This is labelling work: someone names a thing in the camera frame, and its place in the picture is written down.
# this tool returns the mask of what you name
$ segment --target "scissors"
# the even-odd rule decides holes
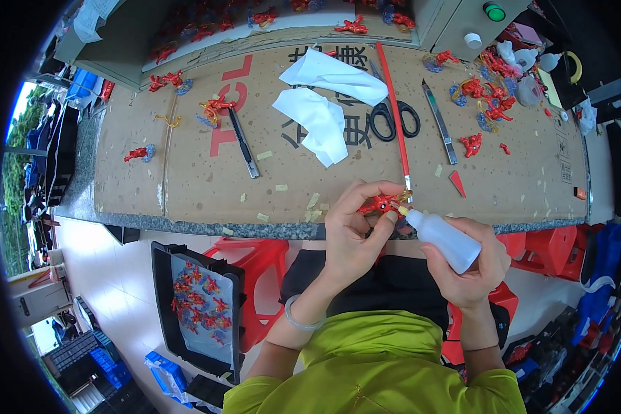
[[[382,82],[384,82],[384,79],[382,79],[382,77],[381,77],[381,75],[379,73],[380,71],[377,70],[377,66],[375,66],[375,64],[373,63],[372,60],[370,61],[370,67],[373,70],[373,75],[377,79],[379,79]],[[417,136],[418,133],[421,131],[421,120],[418,118],[418,113],[416,113],[416,111],[414,111],[414,108],[412,108],[411,106],[409,106],[405,102],[402,102],[401,100],[398,100],[398,111],[400,112],[400,121],[403,124],[402,125],[402,127],[403,127],[403,135],[405,135],[407,138],[414,138],[415,136]],[[416,128],[414,129],[414,131],[410,132],[405,127],[405,120],[403,119],[403,112],[408,112],[410,115],[412,115],[412,118],[414,118],[414,122],[416,123]],[[385,136],[385,135],[380,134],[380,132],[375,127],[375,117],[378,116],[378,115],[383,116],[384,119],[387,122],[387,125],[389,126],[389,130],[391,131],[391,135],[389,135],[388,137]],[[375,136],[378,137],[379,139],[381,139],[384,142],[390,142],[390,141],[393,141],[395,139],[395,136],[396,136],[395,121],[393,120],[393,117],[391,116],[391,110],[389,109],[387,104],[384,103],[383,101],[380,102],[379,104],[375,105],[375,107],[373,108],[373,112],[371,112],[371,114],[370,114],[370,128],[373,130],[373,133],[375,134]]]

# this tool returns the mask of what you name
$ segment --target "bracelet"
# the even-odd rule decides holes
[[[292,318],[290,306],[292,306],[292,304],[299,298],[299,296],[301,295],[290,296],[290,298],[285,302],[285,317],[287,318],[287,321],[290,322],[293,327],[299,329],[300,331],[317,331],[320,327],[322,327],[322,325],[324,325],[324,321],[326,320],[326,312],[324,312],[322,319],[320,319],[319,322],[313,325],[304,325],[295,321],[295,319]]]

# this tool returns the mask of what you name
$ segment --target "green button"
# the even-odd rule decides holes
[[[492,1],[488,1],[483,5],[483,11],[487,14],[488,19],[494,22],[500,22],[506,18],[506,12]]]

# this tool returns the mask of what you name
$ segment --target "hand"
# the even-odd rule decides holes
[[[364,202],[380,194],[394,195],[405,190],[402,184],[391,181],[366,183],[354,181],[340,196],[326,215],[326,261],[324,269],[343,290],[362,277],[375,263],[382,247],[393,233],[398,221],[395,211],[388,211],[379,219],[357,213]],[[370,237],[365,234],[373,228]]]
[[[481,253],[472,267],[459,275],[437,247],[422,243],[421,250],[426,255],[428,270],[442,296],[460,309],[475,309],[504,280],[511,258],[506,254],[506,246],[495,237],[492,227],[466,217],[444,219],[481,243]]]

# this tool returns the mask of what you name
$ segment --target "green foliage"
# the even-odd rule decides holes
[[[46,90],[38,86],[30,92],[28,98],[40,96]],[[7,138],[7,145],[24,148],[27,133],[37,128],[39,119],[45,110],[43,105],[28,106],[14,124]],[[0,246],[7,276],[15,276],[28,270],[28,233],[26,226],[20,224],[25,185],[23,167],[28,162],[30,162],[30,157],[23,154],[6,153],[2,159],[2,194],[7,210],[0,214]]]

